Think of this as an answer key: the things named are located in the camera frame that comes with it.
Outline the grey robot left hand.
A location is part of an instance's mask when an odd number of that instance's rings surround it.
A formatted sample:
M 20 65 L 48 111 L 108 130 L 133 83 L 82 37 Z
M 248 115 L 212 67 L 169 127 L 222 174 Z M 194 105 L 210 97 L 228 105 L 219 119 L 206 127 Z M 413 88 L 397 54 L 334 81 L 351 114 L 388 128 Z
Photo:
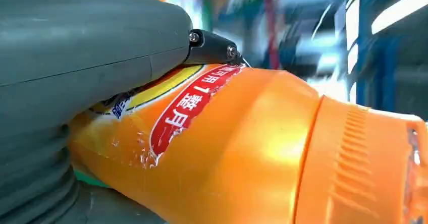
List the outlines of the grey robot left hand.
M 68 124 L 182 63 L 238 55 L 160 0 L 1 0 L 1 223 L 163 223 L 76 179 Z

